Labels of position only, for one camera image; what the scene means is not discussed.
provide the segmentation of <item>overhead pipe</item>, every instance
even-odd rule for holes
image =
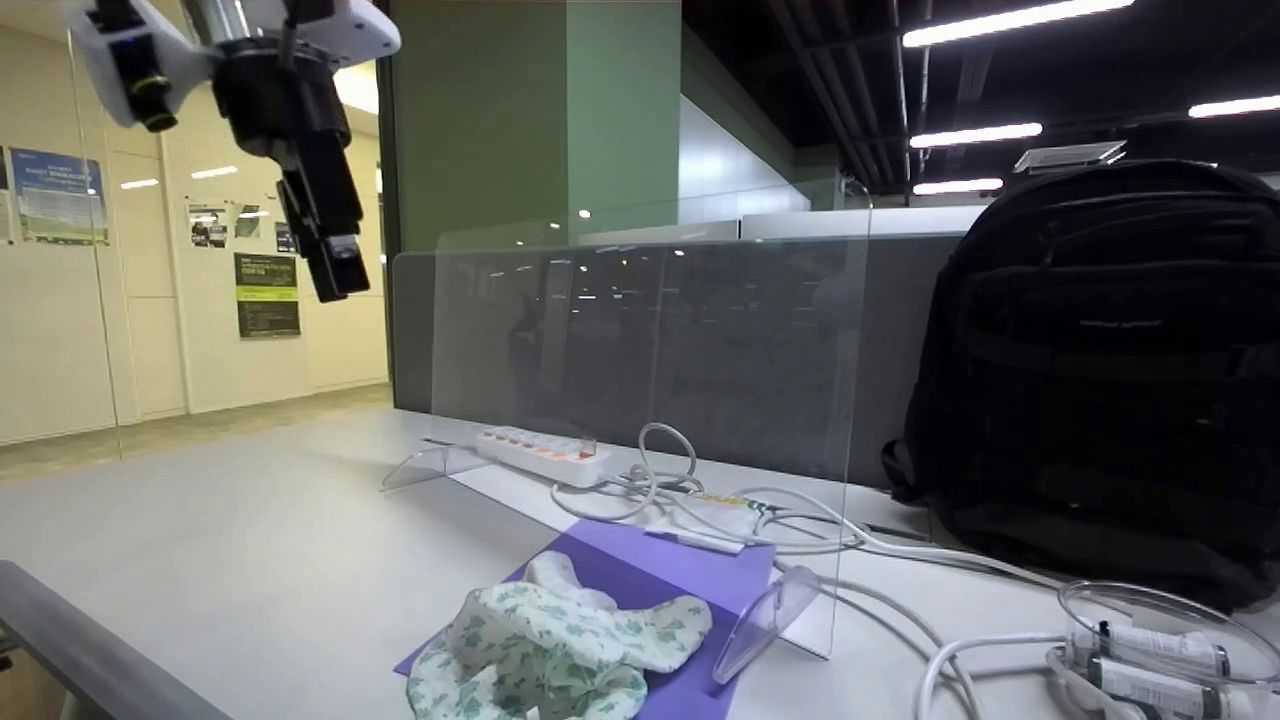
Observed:
[[[879,108],[877,108],[877,95],[874,95],[874,86],[868,86],[868,67],[866,67],[866,55],[859,50],[851,46],[851,20],[850,20],[850,3],[843,0],[833,0],[833,12],[836,12],[836,28],[850,46],[841,46],[836,54],[843,55],[843,67],[850,67],[850,82],[851,82],[851,91],[856,91],[856,108],[866,114],[866,124],[859,124],[859,144],[868,153],[877,153],[879,170],[886,170],[886,182],[896,184],[896,170],[892,170],[892,158],[886,144],[868,144],[868,135],[879,135]]]
[[[796,34],[792,3],[788,3],[788,0],[770,0],[770,12],[774,12],[774,20],[777,20],[777,28],[786,34],[788,54],[796,55],[809,89],[811,89],[816,102],[825,103],[829,124],[833,124],[833,131],[836,131],[836,144],[841,144],[841,153],[850,158],[850,165],[856,165],[859,184],[879,184],[877,165],[874,165],[868,153],[850,135],[850,124],[841,121],[836,102],[833,102],[829,86],[821,82],[816,62],[809,55],[809,50],[803,50],[803,42],[801,42],[801,34]]]
[[[919,26],[931,26],[931,0],[919,0]],[[915,128],[928,128],[928,91],[931,91],[931,50],[919,54],[919,102],[915,102]]]
[[[859,135],[868,135],[868,128],[859,124],[859,118],[856,118],[856,108],[851,108],[851,102],[850,102],[850,91],[843,91],[843,82],[841,82],[841,67],[836,67],[836,62],[833,62],[833,54],[816,54],[816,67],[821,67],[821,76],[829,82],[833,102],[836,102],[836,114],[843,118],[850,131],[856,135],[856,149],[859,149],[859,153],[868,158],[868,165],[877,170],[877,175],[879,175],[877,188],[892,184],[892,165],[879,165],[879,153],[859,142]]]
[[[892,35],[892,34],[850,34],[850,35],[821,42],[821,46],[809,46],[809,50],[811,54],[833,54],[833,50],[887,54],[892,46],[902,46],[902,35]]]
[[[892,20],[892,34],[906,28],[906,10],[902,10],[902,0],[887,0],[887,20]],[[896,121],[902,121],[902,131],[906,131],[906,149],[902,149],[902,160],[906,160],[906,198],[914,198],[915,170],[914,170],[914,149],[907,149],[907,135],[914,135],[914,102],[907,102],[907,54],[906,54],[906,46],[892,50],[892,86],[896,86]]]

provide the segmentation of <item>poster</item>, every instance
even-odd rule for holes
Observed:
[[[196,247],[228,247],[228,209],[190,206],[190,230]]]
[[[97,160],[12,149],[18,220],[27,244],[109,244]]]
[[[238,251],[238,312],[246,340],[301,337],[298,261]]]

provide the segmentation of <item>black bag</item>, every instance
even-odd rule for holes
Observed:
[[[1239,608],[1280,575],[1280,198],[1118,165],[999,198],[936,279],[896,500],[981,552]]]

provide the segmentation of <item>white table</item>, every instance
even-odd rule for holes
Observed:
[[[503,580],[557,531],[464,484],[385,489],[421,436],[477,423],[407,412],[261,434],[0,489],[0,555],[65,592],[228,715],[407,715],[392,666],[439,633],[469,587]],[[811,484],[708,466],[717,489]],[[859,521],[902,518],[850,489]],[[843,575],[907,599],[950,639],[1058,633],[1047,592],[950,568],[850,555]],[[1280,603],[1258,613],[1280,639]],[[919,659],[841,613],[833,659],[777,644],[735,720],[907,715]],[[1024,654],[973,658],[973,669]],[[1041,681],[989,681],[992,720],[1061,715]]]

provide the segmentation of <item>crumpled fabric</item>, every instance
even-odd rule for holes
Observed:
[[[711,633],[695,598],[623,613],[582,587],[572,559],[545,552],[524,580],[481,587],[413,659],[421,720],[630,720],[645,671],[678,671]]]

